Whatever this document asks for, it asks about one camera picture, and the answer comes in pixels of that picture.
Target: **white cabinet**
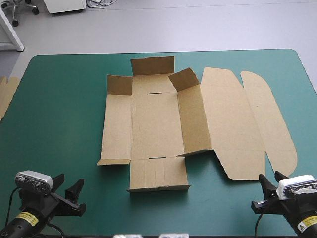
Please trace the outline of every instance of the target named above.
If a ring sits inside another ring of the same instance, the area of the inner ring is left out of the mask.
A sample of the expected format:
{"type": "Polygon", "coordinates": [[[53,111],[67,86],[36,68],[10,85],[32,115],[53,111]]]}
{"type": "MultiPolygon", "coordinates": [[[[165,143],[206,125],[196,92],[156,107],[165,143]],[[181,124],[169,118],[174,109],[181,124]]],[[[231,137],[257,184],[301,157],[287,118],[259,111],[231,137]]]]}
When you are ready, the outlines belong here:
{"type": "Polygon", "coordinates": [[[44,0],[49,13],[76,11],[86,8],[86,0],[44,0]]]}

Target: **cable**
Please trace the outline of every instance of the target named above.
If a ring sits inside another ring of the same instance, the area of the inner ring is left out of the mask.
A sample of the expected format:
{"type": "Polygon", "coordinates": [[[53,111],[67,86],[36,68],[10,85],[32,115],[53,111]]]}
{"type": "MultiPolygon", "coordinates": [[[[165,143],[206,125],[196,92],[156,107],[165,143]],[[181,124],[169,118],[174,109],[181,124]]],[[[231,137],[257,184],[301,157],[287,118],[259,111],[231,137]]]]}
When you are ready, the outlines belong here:
{"type": "Polygon", "coordinates": [[[100,0],[99,3],[94,2],[93,0],[86,0],[86,5],[88,8],[100,8],[100,9],[105,9],[107,6],[110,6],[114,4],[117,0],[110,0],[108,2],[107,0],[100,0]]]}
{"type": "Polygon", "coordinates": [[[48,223],[47,225],[48,225],[48,227],[53,227],[54,229],[56,229],[60,233],[61,238],[65,238],[65,233],[63,232],[63,230],[60,227],[58,227],[54,224],[51,224],[51,223],[48,223]]]}
{"type": "Polygon", "coordinates": [[[19,189],[19,187],[16,187],[16,188],[12,191],[12,193],[11,193],[11,195],[10,195],[9,207],[8,207],[8,212],[7,212],[7,214],[6,214],[6,220],[5,220],[5,226],[8,225],[8,221],[9,221],[10,209],[11,209],[11,203],[12,203],[12,197],[13,197],[15,191],[17,191],[18,189],[19,189]]]}
{"type": "Polygon", "coordinates": [[[278,201],[278,197],[275,197],[273,198],[270,203],[267,205],[267,207],[262,211],[262,213],[260,214],[259,218],[257,219],[257,222],[256,222],[256,226],[254,228],[254,238],[257,238],[258,235],[257,235],[257,232],[258,232],[258,226],[259,226],[259,223],[260,223],[260,220],[262,218],[262,216],[269,210],[269,208],[276,202],[278,201]]]}

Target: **cardboard panel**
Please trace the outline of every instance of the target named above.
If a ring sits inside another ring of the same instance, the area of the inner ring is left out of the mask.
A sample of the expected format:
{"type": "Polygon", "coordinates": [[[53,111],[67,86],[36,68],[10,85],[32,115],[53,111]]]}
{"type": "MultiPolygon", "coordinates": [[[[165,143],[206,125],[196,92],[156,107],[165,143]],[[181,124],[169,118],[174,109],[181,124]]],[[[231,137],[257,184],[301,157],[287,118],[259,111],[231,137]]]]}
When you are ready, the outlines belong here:
{"type": "Polygon", "coordinates": [[[134,76],[133,95],[176,93],[168,76],[170,74],[134,76]]]}
{"type": "Polygon", "coordinates": [[[130,192],[188,189],[185,158],[133,160],[130,192]]]}
{"type": "Polygon", "coordinates": [[[172,74],[169,79],[178,92],[199,85],[199,81],[191,68],[172,74]]]}
{"type": "Polygon", "coordinates": [[[174,73],[174,56],[131,59],[133,75],[174,73]]]}
{"type": "Polygon", "coordinates": [[[271,165],[289,176],[296,168],[297,153],[271,89],[257,74],[243,71],[241,77],[271,165]]]}
{"type": "Polygon", "coordinates": [[[242,85],[230,70],[205,68],[201,91],[212,147],[228,176],[258,180],[246,167],[265,171],[264,145],[242,85]]]}
{"type": "Polygon", "coordinates": [[[132,144],[131,110],[132,96],[107,96],[101,160],[98,165],[128,164],[132,144]]]}
{"type": "Polygon", "coordinates": [[[132,160],[184,153],[177,93],[133,95],[132,160]]]}
{"type": "Polygon", "coordinates": [[[108,75],[107,93],[114,95],[132,95],[132,77],[108,75]]]}
{"type": "Polygon", "coordinates": [[[11,77],[8,82],[6,77],[0,78],[0,118],[4,117],[19,83],[16,77],[11,77]]]}
{"type": "Polygon", "coordinates": [[[200,85],[182,90],[177,96],[185,154],[211,150],[200,85]]]}
{"type": "Polygon", "coordinates": [[[166,186],[182,185],[185,188],[188,186],[184,157],[164,159],[164,169],[166,186]]]}
{"type": "Polygon", "coordinates": [[[130,189],[146,188],[146,162],[147,160],[131,160],[130,189]]]}

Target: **black cable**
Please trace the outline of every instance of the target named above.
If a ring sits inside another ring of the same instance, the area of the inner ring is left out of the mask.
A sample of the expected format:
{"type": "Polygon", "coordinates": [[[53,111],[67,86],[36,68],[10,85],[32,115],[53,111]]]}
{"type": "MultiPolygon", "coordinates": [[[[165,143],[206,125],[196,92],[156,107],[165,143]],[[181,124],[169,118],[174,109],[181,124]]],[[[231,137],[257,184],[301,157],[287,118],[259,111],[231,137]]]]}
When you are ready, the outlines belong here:
{"type": "Polygon", "coordinates": [[[8,207],[8,212],[7,212],[7,214],[6,214],[6,220],[5,220],[5,226],[8,225],[8,221],[9,221],[10,209],[11,209],[11,203],[12,203],[12,197],[13,197],[15,191],[17,191],[18,189],[19,189],[19,187],[16,187],[16,188],[12,191],[12,193],[11,193],[11,195],[10,195],[9,207],[8,207]]]}
{"type": "Polygon", "coordinates": [[[257,235],[257,232],[258,232],[258,226],[259,226],[259,223],[260,223],[260,220],[262,218],[262,216],[270,209],[270,207],[276,202],[278,201],[278,197],[275,197],[273,198],[270,203],[267,205],[267,207],[262,211],[262,213],[260,214],[259,218],[257,219],[257,222],[256,222],[256,226],[254,228],[254,238],[257,238],[258,235],[257,235]]]}
{"type": "Polygon", "coordinates": [[[48,223],[47,225],[48,225],[48,227],[53,227],[54,229],[56,229],[60,233],[61,238],[65,238],[65,233],[63,232],[63,230],[60,227],[58,227],[54,224],[51,224],[51,223],[48,223]]]}

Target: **white device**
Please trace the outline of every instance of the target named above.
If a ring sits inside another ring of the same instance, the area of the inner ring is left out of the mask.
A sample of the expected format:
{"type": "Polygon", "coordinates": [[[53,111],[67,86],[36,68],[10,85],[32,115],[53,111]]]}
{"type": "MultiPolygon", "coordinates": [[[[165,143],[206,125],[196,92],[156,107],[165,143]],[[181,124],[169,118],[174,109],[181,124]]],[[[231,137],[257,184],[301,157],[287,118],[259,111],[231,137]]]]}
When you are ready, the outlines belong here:
{"type": "Polygon", "coordinates": [[[18,187],[39,195],[47,195],[53,188],[51,176],[31,170],[18,172],[14,180],[18,187]]]}
{"type": "Polygon", "coordinates": [[[44,0],[49,13],[86,9],[86,0],[44,0]]]}
{"type": "Polygon", "coordinates": [[[311,175],[302,175],[283,179],[276,190],[279,200],[286,200],[300,194],[317,192],[317,179],[311,175]]]}

